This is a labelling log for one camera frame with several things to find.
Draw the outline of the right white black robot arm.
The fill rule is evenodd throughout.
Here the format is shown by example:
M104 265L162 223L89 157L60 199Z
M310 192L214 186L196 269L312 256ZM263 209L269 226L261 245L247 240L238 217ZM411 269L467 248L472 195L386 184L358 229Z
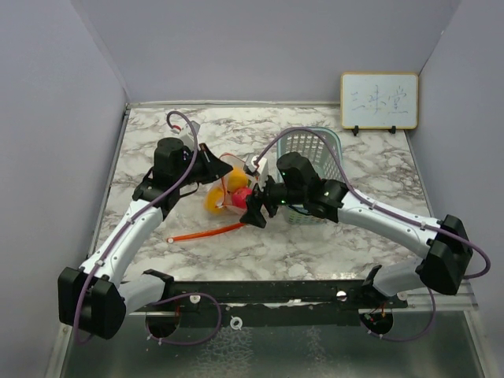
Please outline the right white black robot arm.
M264 228L279 207L301 206L312 217L364 228L413 252L409 260L372 268L360 290L363 302L372 308L420 287L442 295L458 293L473 256L462 241L467 234L460 219L421 217L377 202L342 181L319 177L309 159L297 152L277 160L279 183L268 175L267 163L253 156L244 165L258 181L246 197L241 222Z

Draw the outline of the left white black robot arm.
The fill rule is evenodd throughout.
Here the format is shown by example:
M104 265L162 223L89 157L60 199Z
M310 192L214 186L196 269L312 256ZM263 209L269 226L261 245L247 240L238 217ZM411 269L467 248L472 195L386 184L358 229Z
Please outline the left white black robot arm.
M120 223L79 268L65 268L58 277L60 322L111 339L130 313L147 305L168 309L174 299L171 276L150 269L137 280L124 282L124 274L180 200L182 187L213 183L232 170L204 143L189 147L178 138L161 139L153 167L134 190Z

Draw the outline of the pink peach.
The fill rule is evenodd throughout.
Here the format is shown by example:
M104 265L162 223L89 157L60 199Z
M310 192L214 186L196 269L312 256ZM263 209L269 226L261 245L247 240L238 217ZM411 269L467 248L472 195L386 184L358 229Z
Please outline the pink peach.
M234 167L234 169L228 174L227 190L234 193L241 187L248 187L248 181L246 173L242 169Z

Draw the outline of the red apple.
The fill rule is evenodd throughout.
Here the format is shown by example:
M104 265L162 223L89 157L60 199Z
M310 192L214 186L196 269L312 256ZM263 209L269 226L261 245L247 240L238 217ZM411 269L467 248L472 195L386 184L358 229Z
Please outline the red apple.
M234 207L245 209L246 198L252 193L249 187L241 187L232 194L232 205Z

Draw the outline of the clear orange zip bag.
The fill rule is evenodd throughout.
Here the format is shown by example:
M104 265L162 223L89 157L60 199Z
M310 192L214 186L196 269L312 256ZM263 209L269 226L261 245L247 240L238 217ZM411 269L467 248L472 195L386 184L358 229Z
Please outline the clear orange zip bag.
M223 153L220 159L231 165L232 171L213 183L203 202L204 209L213 215L242 216L246 212L246 196L251 194L258 179L245 173L243 159L230 153Z
M196 233L191 233L191 234L186 234L186 235L178 235L178 236L168 237L166 239L166 242L167 243L178 243L178 242L183 242L183 241L188 241L188 240L193 240L193 239L202 239L202 238L212 237L215 235L220 235L220 234L224 234L226 232L231 232L231 231L240 229L244 226L245 226L244 223L230 224L230 225L220 227L220 228L215 228L212 230L206 230L206 231L196 232Z

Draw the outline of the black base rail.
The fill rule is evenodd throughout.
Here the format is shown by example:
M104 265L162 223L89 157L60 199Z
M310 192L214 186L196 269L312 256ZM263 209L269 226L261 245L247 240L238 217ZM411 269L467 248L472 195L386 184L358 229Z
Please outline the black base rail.
M393 296L385 303L365 298L361 280L179 281L171 283L164 303L146 307L146 326L154 336L222 327L358 326L359 313L405 309Z

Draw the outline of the yellow bell pepper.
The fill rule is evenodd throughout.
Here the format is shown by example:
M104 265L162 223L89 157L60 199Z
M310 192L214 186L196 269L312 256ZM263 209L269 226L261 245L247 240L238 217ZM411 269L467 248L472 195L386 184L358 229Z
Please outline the yellow bell pepper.
M205 197L204 209L212 215L221 215L224 212L223 201L222 187L212 187Z

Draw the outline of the white whiteboard wooden frame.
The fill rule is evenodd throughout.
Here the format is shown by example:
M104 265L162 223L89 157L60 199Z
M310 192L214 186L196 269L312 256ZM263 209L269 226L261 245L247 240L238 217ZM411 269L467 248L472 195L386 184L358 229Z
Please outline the white whiteboard wooden frame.
M340 120L361 130L413 130L418 125L419 76L412 72L345 72L340 78Z

